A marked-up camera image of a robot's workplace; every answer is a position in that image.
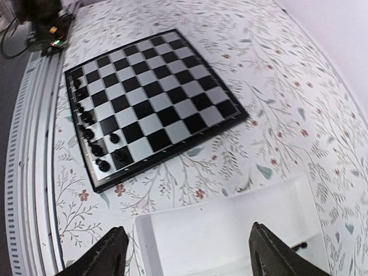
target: white surface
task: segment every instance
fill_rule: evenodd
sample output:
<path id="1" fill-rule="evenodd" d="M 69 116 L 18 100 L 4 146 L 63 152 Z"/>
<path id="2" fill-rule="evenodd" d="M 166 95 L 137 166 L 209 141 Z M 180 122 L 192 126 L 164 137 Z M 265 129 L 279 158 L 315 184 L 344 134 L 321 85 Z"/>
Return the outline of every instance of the white surface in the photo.
<path id="1" fill-rule="evenodd" d="M 306 176 L 187 208 L 136 217 L 146 275 L 252 275 L 248 239 L 263 223 L 287 245 L 307 241 L 303 257 L 328 271 Z"/>
<path id="2" fill-rule="evenodd" d="M 321 49 L 368 118 L 368 1 L 276 0 Z"/>

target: red flower print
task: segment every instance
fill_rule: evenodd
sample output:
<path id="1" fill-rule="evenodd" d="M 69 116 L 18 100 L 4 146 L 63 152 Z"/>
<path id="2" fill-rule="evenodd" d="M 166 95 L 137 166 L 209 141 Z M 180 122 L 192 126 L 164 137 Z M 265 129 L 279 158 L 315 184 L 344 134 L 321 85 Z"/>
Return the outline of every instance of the red flower print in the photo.
<path id="1" fill-rule="evenodd" d="M 204 194 L 205 194 L 205 191 L 201 189 L 198 189 L 198 191 L 196 192 L 197 197 L 199 197 L 200 199 L 204 198 Z"/>
<path id="2" fill-rule="evenodd" d="M 308 137 L 308 136 L 309 136 L 308 131 L 306 131 L 305 129 L 302 129 L 302 130 L 301 130 L 301 134 L 302 134 L 304 137 Z"/>
<path id="3" fill-rule="evenodd" d="M 124 188 L 123 184 L 119 184 L 119 185 L 116 186 L 115 193 L 117 193 L 118 197 L 121 197 L 123 192 L 125 192 L 125 191 L 126 191 L 126 189 Z"/>
<path id="4" fill-rule="evenodd" d="M 89 193 L 87 193 L 87 190 L 83 190 L 79 195 L 80 201 L 87 201 Z"/>

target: table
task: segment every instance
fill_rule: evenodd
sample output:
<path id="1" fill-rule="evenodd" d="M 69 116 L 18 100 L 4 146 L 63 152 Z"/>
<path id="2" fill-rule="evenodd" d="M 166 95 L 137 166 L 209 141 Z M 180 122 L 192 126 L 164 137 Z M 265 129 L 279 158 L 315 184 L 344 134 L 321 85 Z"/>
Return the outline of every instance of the table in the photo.
<path id="1" fill-rule="evenodd" d="M 331 274 L 366 273 L 367 126 L 341 78 L 275 2 L 128 0 L 86 6 L 78 13 L 63 71 L 172 28 L 201 52 L 251 118 L 97 194 L 83 166 L 62 77 L 48 183 L 55 193 L 48 196 L 48 219 L 58 269 L 122 225 L 131 240 L 126 274 L 144 275 L 133 230 L 138 214 L 229 197 L 303 172 L 315 195 Z"/>

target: floral tablecloth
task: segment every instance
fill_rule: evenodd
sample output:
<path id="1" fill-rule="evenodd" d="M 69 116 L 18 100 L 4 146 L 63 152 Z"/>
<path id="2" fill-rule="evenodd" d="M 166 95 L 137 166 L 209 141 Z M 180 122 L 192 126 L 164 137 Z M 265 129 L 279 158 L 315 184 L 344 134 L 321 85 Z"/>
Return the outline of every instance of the floral tablecloth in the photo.
<path id="1" fill-rule="evenodd" d="M 366 275 L 367 127 L 334 69 L 275 2 L 117 0 L 86 6 L 64 70 L 172 28 L 201 52 L 251 119 L 97 194 L 83 166 L 62 77 L 54 172 L 65 264 L 123 225 L 131 239 L 126 275 L 144 275 L 132 227 L 136 215 L 245 193 L 304 172 L 331 274 Z"/>

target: white wall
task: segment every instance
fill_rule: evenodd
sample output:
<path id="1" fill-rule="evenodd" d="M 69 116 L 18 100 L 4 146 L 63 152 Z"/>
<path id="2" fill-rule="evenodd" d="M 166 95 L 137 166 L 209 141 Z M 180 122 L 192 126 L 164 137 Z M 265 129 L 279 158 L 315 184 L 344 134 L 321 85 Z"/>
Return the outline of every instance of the white wall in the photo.
<path id="1" fill-rule="evenodd" d="M 276 2 L 330 60 L 368 121 L 368 1 Z"/>

